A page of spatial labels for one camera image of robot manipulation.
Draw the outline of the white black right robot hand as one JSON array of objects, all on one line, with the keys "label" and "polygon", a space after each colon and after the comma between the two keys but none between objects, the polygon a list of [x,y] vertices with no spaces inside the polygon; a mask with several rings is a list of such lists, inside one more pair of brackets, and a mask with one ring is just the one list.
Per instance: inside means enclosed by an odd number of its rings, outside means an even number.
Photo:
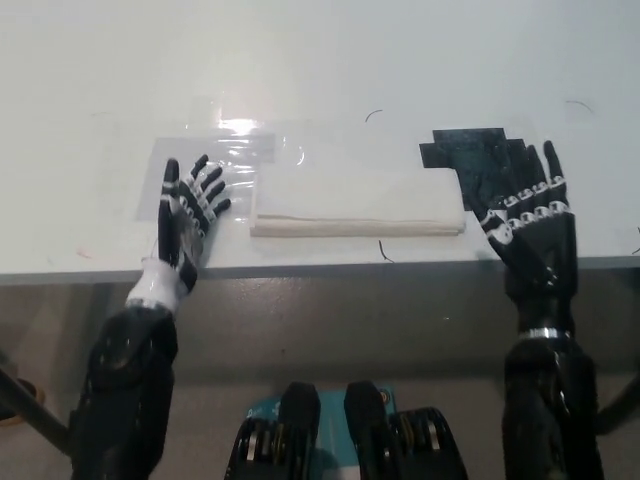
[{"label": "white black right robot hand", "polygon": [[544,142],[543,153],[547,169],[536,148],[526,147],[527,177],[505,198],[505,217],[476,192],[468,201],[506,267],[505,291],[518,312],[518,331],[555,329],[572,336],[571,302],[578,286],[576,219],[552,141]]}]

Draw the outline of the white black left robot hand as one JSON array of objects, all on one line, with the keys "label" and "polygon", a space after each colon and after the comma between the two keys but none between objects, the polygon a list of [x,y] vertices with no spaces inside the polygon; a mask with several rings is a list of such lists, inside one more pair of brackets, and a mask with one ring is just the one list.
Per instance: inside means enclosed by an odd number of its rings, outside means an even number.
[{"label": "white black left robot hand", "polygon": [[176,313],[198,279],[207,236],[231,206],[220,166],[210,168],[204,154],[186,172],[166,162],[157,215],[154,253],[142,262],[142,275],[125,306]]}]

